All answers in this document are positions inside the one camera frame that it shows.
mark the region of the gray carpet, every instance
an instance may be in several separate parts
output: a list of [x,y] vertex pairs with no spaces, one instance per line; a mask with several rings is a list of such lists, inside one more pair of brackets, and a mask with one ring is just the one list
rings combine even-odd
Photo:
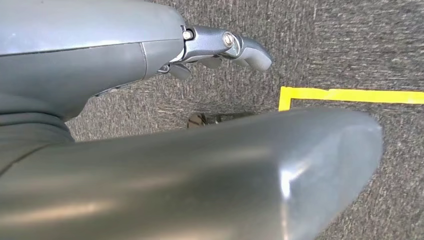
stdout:
[[[189,80],[156,77],[93,98],[68,123],[77,140],[182,128],[193,112],[276,111],[281,86],[424,91],[420,0],[156,2],[177,8],[190,23],[259,40],[275,57],[272,70],[193,65]],[[293,106],[365,111],[385,132],[385,155],[369,186],[318,239],[424,239],[423,106],[305,100]]]

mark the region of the gray plastic cover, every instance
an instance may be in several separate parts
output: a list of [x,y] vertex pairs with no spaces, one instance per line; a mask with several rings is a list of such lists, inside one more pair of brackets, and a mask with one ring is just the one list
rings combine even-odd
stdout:
[[181,25],[175,9],[141,0],[2,0],[0,56],[182,40]]
[[58,139],[0,176],[0,239],[312,240],[357,197],[382,155],[371,117],[331,108]]

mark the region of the yellow floor marking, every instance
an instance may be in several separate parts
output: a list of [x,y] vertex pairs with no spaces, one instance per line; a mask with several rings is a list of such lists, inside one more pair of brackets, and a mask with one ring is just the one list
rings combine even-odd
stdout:
[[424,104],[421,91],[378,91],[358,89],[318,89],[306,87],[281,87],[279,111],[290,109],[292,99],[331,100],[386,104]]

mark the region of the metal bolt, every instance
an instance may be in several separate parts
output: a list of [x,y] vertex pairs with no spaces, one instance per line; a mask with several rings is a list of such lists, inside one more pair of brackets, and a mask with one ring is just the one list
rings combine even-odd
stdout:
[[233,36],[233,34],[231,32],[224,33],[223,41],[224,41],[225,46],[231,47],[233,45],[233,43],[234,43],[234,36]]
[[193,32],[192,31],[190,31],[190,30],[185,30],[185,31],[183,31],[182,32],[182,38],[184,39],[184,40],[190,40],[190,39],[193,39],[193,37],[194,37],[195,35],[193,34]]

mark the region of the yellow tape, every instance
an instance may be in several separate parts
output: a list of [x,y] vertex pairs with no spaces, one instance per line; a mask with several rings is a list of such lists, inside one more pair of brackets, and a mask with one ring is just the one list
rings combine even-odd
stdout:
[[421,91],[377,91],[358,89],[318,89],[305,87],[281,87],[279,111],[290,109],[292,99],[331,100],[386,104],[424,104]]

